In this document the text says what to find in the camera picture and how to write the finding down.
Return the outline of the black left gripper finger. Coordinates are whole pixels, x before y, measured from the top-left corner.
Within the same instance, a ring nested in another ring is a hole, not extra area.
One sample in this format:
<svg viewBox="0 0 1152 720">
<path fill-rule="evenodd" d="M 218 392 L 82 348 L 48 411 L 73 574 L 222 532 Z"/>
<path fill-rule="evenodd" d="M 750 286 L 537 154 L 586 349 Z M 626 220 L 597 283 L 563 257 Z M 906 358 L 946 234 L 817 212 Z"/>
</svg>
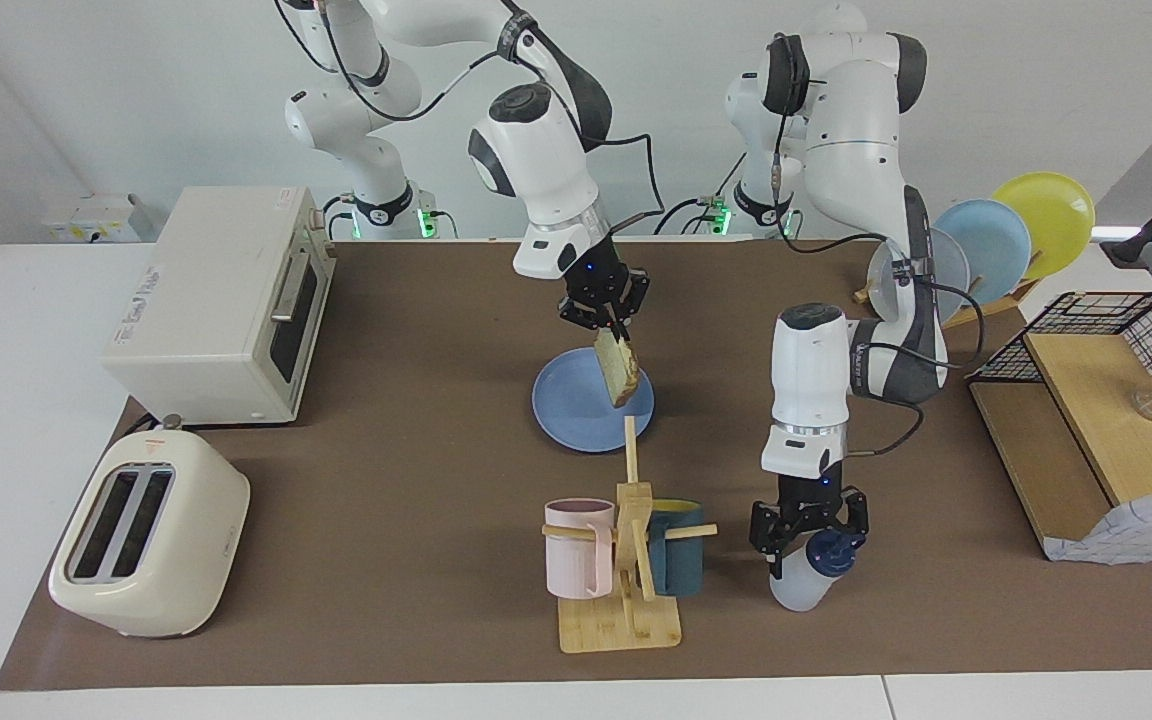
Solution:
<svg viewBox="0 0 1152 720">
<path fill-rule="evenodd" d="M 846 518 L 831 521 L 829 528 L 846 539 L 852 550 L 859 550 L 867 541 L 869 511 L 867 497 L 861 488 L 841 488 L 840 495 L 846 507 Z"/>
<path fill-rule="evenodd" d="M 755 501 L 751 506 L 749 541 L 761 553 L 773 579 L 781 579 L 785 550 L 788 546 L 788 524 L 782 520 L 780 507 Z"/>
</svg>

